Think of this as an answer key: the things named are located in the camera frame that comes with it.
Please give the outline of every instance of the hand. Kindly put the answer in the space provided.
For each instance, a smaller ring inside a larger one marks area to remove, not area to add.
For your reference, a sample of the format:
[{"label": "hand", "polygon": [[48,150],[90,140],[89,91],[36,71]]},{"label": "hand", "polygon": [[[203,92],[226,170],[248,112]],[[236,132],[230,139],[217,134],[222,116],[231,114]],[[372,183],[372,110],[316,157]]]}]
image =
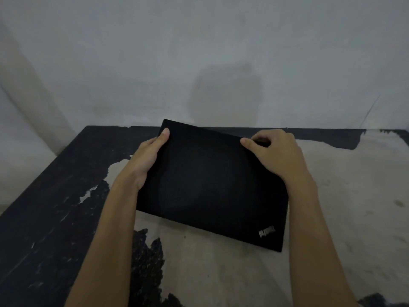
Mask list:
[{"label": "hand", "polygon": [[134,183],[136,188],[140,190],[145,184],[148,170],[150,170],[156,161],[159,149],[168,141],[169,136],[170,131],[168,128],[165,128],[159,137],[142,142],[124,169],[117,176],[115,182],[117,180],[131,181],[131,183]]},{"label": "hand", "polygon": [[[255,141],[270,142],[270,145],[263,147]],[[309,176],[303,152],[292,133],[286,133],[282,129],[261,130],[251,139],[240,139],[240,143],[252,151],[264,167],[280,176],[286,184],[294,178]]]}]

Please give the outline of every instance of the thinkpad logo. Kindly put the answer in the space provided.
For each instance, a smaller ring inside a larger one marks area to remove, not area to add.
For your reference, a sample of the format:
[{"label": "thinkpad logo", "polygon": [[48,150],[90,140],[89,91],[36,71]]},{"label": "thinkpad logo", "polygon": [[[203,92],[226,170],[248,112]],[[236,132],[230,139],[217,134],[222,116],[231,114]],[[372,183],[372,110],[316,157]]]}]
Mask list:
[{"label": "thinkpad logo", "polygon": [[261,230],[258,232],[258,234],[260,235],[260,238],[267,236],[269,233],[271,232],[275,232],[276,230],[274,229],[274,226],[271,225],[270,227],[267,227],[265,230]]}]

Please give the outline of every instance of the left hand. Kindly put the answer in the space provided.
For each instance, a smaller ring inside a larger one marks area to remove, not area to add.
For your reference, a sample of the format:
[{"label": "left hand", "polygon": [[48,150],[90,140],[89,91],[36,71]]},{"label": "left hand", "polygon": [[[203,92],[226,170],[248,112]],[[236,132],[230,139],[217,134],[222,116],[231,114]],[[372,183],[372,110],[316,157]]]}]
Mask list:
[{"label": "left hand", "polygon": [[148,170],[156,161],[159,149],[168,141],[169,136],[170,131],[165,128],[159,137],[142,142],[115,181],[131,181],[140,190],[145,184]]}]

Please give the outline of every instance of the forearm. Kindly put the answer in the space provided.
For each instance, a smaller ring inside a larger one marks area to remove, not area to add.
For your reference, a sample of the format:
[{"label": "forearm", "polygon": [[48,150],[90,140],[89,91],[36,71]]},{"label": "forearm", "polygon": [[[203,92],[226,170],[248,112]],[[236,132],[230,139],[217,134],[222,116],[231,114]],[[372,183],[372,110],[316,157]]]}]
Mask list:
[{"label": "forearm", "polygon": [[136,201],[132,181],[115,181],[65,307],[128,305]]},{"label": "forearm", "polygon": [[294,306],[356,306],[309,175],[287,183]]}]

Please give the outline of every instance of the worn table surface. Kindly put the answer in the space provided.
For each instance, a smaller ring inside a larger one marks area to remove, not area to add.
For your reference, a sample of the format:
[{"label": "worn table surface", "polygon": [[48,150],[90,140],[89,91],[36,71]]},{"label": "worn table surface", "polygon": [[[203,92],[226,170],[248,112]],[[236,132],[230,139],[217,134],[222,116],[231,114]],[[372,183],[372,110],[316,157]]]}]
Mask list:
[{"label": "worn table surface", "polygon": [[[64,305],[110,184],[158,129],[86,127],[0,216],[0,306]],[[409,134],[288,131],[357,299],[409,302]],[[291,306],[288,228],[284,239],[276,253],[137,211],[130,305]]]}]

